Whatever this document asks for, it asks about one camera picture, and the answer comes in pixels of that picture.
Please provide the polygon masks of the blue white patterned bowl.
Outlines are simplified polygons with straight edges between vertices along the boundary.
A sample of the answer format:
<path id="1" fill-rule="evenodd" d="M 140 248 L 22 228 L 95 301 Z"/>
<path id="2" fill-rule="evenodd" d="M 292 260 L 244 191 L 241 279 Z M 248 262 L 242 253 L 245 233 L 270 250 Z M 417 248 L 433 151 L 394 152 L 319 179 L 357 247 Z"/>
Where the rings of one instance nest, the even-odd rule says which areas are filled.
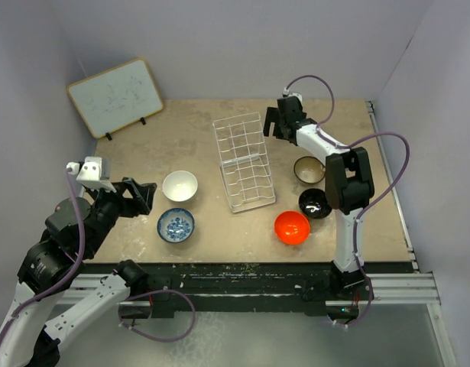
<path id="1" fill-rule="evenodd" d="M 195 219 L 190 211 L 172 208 L 162 213 L 157 221 L 157 234 L 172 244 L 186 241 L 194 232 Z"/>

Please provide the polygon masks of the white wire dish rack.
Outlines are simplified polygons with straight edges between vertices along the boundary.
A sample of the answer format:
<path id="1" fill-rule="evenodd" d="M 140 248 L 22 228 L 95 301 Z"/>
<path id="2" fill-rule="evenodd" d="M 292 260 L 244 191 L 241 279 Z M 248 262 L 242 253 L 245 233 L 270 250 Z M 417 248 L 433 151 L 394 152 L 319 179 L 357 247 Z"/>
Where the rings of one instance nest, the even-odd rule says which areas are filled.
<path id="1" fill-rule="evenodd" d="M 240 213 L 276 201 L 263 125 L 257 112 L 212 124 L 229 208 Z"/>

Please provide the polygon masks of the orange bowl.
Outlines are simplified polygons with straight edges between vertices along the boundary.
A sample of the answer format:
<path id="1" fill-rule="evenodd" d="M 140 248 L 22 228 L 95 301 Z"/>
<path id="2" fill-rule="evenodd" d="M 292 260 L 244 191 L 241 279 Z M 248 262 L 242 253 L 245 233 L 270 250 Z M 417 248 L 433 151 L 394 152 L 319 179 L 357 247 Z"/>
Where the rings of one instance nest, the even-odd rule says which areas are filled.
<path id="1" fill-rule="evenodd" d="M 284 211 L 274 220 L 276 237 L 286 245 L 301 245 L 310 235 L 308 219 L 296 211 Z"/>

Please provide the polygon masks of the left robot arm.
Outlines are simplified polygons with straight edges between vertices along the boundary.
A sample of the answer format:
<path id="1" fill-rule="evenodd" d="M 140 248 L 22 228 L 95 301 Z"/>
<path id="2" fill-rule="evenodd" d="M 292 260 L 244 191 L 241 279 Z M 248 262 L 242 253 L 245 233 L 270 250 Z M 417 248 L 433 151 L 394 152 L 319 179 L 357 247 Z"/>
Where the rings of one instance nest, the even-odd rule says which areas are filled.
<path id="1" fill-rule="evenodd" d="M 84 322 L 123 296 L 138 300 L 146 294 L 145 271 L 132 260 L 122 261 L 97 293 L 55 320 L 48 318 L 118 218 L 151 212 L 156 189 L 155 183 L 125 177 L 112 190 L 93 193 L 92 202 L 72 194 L 56 206 L 41 240 L 28 250 L 18 271 L 14 300 L 0 329 L 0 366 L 55 366 L 65 342 Z"/>

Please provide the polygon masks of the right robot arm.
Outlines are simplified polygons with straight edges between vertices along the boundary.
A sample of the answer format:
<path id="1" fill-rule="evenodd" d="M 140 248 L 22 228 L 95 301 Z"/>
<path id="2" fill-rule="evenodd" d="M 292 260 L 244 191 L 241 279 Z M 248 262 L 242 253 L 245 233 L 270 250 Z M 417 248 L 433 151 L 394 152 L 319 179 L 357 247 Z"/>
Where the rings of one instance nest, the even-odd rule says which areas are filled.
<path id="1" fill-rule="evenodd" d="M 362 230 L 365 208 L 374 196 L 374 181 L 368 152 L 350 148 L 325 133 L 321 125 L 303 111 L 300 98 L 288 93 L 267 108 L 263 134 L 273 128 L 275 138 L 303 148 L 324 164 L 325 194 L 335 212 L 336 247 L 332 260 L 330 291 L 347 299 L 359 287 L 372 292 L 362 256 Z"/>

